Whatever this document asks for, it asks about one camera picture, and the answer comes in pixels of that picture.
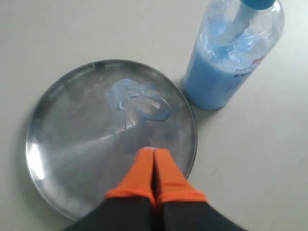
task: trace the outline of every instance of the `plastic bottle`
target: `plastic bottle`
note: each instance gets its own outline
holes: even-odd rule
[[[284,13],[275,0],[213,0],[183,79],[192,104],[219,109],[281,37]]]

